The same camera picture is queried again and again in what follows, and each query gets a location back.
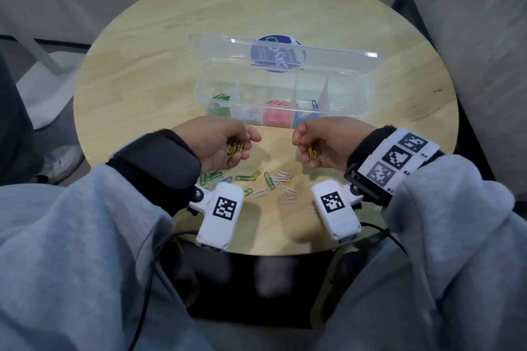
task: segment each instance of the wood grain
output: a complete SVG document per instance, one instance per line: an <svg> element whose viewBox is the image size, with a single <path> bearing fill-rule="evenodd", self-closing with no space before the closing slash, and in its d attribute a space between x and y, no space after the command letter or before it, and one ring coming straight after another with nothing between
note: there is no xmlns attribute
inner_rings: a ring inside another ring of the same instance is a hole
<svg viewBox="0 0 527 351"><path fill-rule="evenodd" d="M368 111L362 119L378 127L405 127L445 152L454 149L458 108L443 62L417 29L377 0L140 0L99 35L77 79L75 124L91 165L107 161L138 135L204 114L193 95L200 61L188 44L192 33L247 39L280 33L309 46L381 52L387 60L367 78ZM300 201L282 204L287 194L279 189L247 197L229 251L282 255L333 248L320 218L304 208L312 206L313 183L344 182L342 173L303 166L291 145L292 129L258 129L264 140L228 174L250 175L258 167L290 172ZM263 177L250 187L266 187ZM358 215L383 225L373 205ZM178 229L201 223L186 211L176 219Z"/></svg>

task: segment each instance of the transparent lid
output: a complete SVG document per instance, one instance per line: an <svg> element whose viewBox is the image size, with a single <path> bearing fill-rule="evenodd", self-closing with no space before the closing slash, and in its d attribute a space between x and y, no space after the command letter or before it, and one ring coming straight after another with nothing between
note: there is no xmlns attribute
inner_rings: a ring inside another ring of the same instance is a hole
<svg viewBox="0 0 527 351"><path fill-rule="evenodd" d="M280 70L364 74L385 60L377 52L316 48L222 35L190 35L189 42L196 55L207 62L241 63Z"/></svg>

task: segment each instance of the plastic organizer box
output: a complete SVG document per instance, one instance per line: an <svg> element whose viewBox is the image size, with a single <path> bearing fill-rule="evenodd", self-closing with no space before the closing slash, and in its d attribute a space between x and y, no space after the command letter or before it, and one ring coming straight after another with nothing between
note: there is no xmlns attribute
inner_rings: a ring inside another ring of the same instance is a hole
<svg viewBox="0 0 527 351"><path fill-rule="evenodd" d="M203 61L194 96L208 115L296 128L305 119L367 110L364 74L379 53L220 35L190 35Z"/></svg>

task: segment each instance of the dark pants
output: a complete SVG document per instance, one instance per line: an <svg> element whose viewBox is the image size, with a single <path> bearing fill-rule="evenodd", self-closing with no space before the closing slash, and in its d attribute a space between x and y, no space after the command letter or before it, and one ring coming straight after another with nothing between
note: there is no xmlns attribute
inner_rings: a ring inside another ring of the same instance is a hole
<svg viewBox="0 0 527 351"><path fill-rule="evenodd" d="M43 165L33 124L0 55L0 186L28 182Z"/></svg>

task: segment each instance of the shoe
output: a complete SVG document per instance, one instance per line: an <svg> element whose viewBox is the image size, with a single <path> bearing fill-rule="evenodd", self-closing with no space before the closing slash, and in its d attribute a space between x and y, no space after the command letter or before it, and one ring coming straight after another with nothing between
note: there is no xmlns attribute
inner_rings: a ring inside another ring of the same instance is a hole
<svg viewBox="0 0 527 351"><path fill-rule="evenodd" d="M64 145L44 155L44 168L37 175L38 183L55 185L71 175L84 159L81 146Z"/></svg>

